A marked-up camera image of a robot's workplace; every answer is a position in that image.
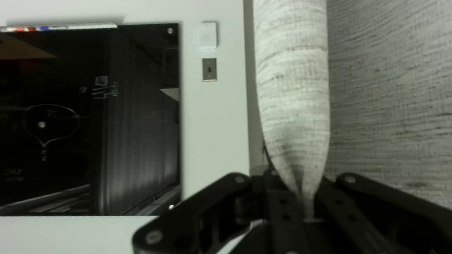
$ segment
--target screw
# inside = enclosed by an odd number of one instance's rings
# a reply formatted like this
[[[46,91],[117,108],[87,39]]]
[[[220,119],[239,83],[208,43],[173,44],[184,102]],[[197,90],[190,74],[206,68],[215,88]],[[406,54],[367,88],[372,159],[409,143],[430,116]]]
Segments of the screw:
[[[150,231],[146,234],[148,243],[157,243],[165,238],[165,234],[160,229]]]
[[[352,174],[348,174],[348,176],[345,176],[345,181],[354,184],[354,183],[357,183],[357,177]]]
[[[238,183],[244,183],[244,181],[245,181],[245,177],[244,177],[244,176],[237,176],[237,181],[238,181]]]

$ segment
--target white wall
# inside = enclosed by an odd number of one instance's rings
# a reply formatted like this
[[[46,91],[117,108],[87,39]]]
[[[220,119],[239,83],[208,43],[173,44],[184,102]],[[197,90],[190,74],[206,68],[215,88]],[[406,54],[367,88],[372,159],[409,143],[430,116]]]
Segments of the white wall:
[[[183,30],[184,195],[238,170],[249,171],[244,0],[0,0],[0,25],[20,22],[180,22]],[[197,28],[218,21],[220,47],[204,54]],[[203,81],[201,59],[217,56],[220,80]]]
[[[0,25],[112,19],[124,19],[126,23],[181,22],[184,195],[228,171],[249,171],[244,0],[0,0],[0,5]],[[221,44],[218,52],[211,54],[203,54],[197,49],[197,26],[203,21],[220,22]],[[217,83],[203,81],[203,56],[218,56]],[[132,228],[145,222],[139,219],[59,218],[56,224],[56,218],[0,217],[0,252],[57,254],[63,252],[63,246],[81,245],[81,251],[76,252],[126,254],[132,251]],[[109,229],[88,225],[95,221]]]

